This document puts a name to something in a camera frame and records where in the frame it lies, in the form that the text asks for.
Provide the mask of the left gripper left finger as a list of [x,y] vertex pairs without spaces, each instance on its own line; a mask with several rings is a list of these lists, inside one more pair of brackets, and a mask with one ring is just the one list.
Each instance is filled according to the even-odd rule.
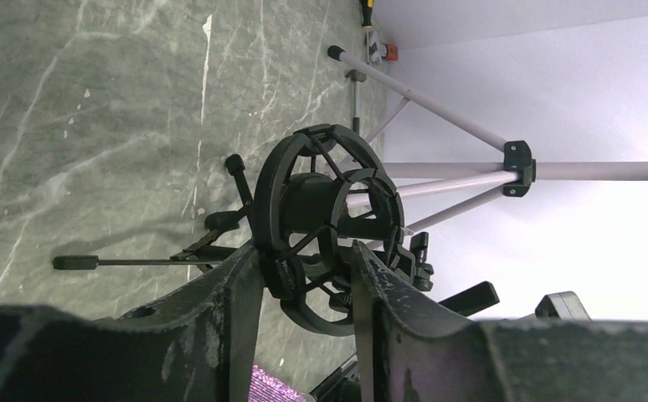
[[262,293],[244,245],[117,319],[0,306],[0,401],[245,401]]

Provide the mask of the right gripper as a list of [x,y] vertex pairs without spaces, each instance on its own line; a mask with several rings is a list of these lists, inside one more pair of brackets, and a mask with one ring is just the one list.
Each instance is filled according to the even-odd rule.
[[499,296],[490,281],[482,281],[463,291],[439,301],[445,307],[463,317],[475,317],[491,309],[489,317],[519,320],[556,319],[588,321],[588,310],[574,291],[557,291],[542,295],[538,291],[511,289]]

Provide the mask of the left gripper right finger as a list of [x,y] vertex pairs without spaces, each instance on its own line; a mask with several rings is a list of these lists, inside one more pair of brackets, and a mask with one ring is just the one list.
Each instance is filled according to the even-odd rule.
[[648,401],[648,322],[473,321],[352,258],[364,401]]

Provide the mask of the purple glitter microphone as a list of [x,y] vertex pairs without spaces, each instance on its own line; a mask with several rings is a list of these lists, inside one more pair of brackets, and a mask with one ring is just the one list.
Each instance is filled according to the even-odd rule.
[[310,394],[303,393],[254,365],[249,387],[249,402],[315,402]]

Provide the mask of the black tripod microphone stand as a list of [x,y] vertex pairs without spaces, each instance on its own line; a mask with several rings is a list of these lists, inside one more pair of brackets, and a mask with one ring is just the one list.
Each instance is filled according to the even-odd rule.
[[372,148],[339,125],[280,141],[255,190],[244,165],[226,162],[242,207],[170,261],[203,265],[196,281],[119,319],[63,317],[62,334],[85,347],[253,343],[264,291],[307,331],[357,339],[396,333],[435,342],[441,324],[466,320],[427,298],[430,267],[403,245],[399,193]]

